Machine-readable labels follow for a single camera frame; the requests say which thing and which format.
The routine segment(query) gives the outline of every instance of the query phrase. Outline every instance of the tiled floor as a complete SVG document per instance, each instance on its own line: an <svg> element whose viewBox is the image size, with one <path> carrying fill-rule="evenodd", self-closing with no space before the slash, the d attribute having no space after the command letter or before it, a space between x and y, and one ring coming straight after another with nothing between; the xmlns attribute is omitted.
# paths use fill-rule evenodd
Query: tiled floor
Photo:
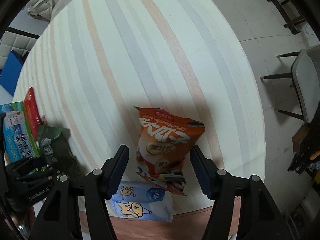
<svg viewBox="0 0 320 240"><path fill-rule="evenodd" d="M276 7L266 0L213 0L239 39L259 89L266 129L265 184L281 212L292 210L311 187L306 174L287 172L293 157L291 137L303 121L274 112L273 108L300 113L290 80L264 80L259 76L289 72L294 57L276 55L308 47L308 34L292 35Z"/></svg>

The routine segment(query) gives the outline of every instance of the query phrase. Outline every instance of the white chair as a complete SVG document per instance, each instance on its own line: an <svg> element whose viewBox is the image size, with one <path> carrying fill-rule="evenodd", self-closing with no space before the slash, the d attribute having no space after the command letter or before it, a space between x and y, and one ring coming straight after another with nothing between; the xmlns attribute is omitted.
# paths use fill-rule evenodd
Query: white chair
<svg viewBox="0 0 320 240"><path fill-rule="evenodd" d="M275 111L311 123L320 101L320 85L317 74L318 72L320 76L320 44L298 52L278 55L277 58L291 56L297 56L291 66L291 72L261 76L260 79L291 78L298 95L302 114L276 108Z"/></svg>

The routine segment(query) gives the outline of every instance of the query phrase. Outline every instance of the orange snack bag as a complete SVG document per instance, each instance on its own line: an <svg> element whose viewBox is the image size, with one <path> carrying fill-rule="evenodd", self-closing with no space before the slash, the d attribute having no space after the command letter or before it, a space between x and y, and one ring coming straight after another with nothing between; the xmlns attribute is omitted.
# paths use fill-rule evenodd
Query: orange snack bag
<svg viewBox="0 0 320 240"><path fill-rule="evenodd" d="M159 108L136 108L141 124L137 173L171 193L185 196L184 158L204 133L203 123Z"/></svg>

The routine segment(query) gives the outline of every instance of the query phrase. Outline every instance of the silver screw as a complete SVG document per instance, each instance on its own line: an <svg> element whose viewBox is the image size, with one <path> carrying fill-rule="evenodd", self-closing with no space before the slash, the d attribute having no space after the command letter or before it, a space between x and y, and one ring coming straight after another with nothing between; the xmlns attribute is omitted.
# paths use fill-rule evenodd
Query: silver screw
<svg viewBox="0 0 320 240"><path fill-rule="evenodd" d="M100 175L102 173L102 170L101 169L95 169L94 171L93 171L93 174L94 175Z"/></svg>
<svg viewBox="0 0 320 240"><path fill-rule="evenodd" d="M62 175L62 176L59 178L59 180L62 181L62 182L66 181L67 179L68 179L68 176L67 176L67 175Z"/></svg>
<svg viewBox="0 0 320 240"><path fill-rule="evenodd" d="M224 169L218 169L218 174L223 176L223 175L226 175L227 172Z"/></svg>
<svg viewBox="0 0 320 240"><path fill-rule="evenodd" d="M258 175L252 175L252 176L251 176L251 179L252 179L253 181L259 181L259 180L260 180L260 178L259 178Z"/></svg>

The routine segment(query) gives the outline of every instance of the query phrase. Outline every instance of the striped tablecloth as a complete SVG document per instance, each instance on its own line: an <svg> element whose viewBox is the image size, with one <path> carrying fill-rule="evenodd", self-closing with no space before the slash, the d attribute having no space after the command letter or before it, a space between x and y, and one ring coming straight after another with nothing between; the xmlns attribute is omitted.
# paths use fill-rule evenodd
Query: striped tablecloth
<svg viewBox="0 0 320 240"><path fill-rule="evenodd" d="M29 54L15 101L34 87L40 114L70 129L73 154L88 172L121 144L124 181L140 181L134 106L158 107L204 123L198 145L236 176L264 178L265 134L258 89L234 32L211 0L73 0ZM187 197L177 213L212 205L189 157Z"/></svg>

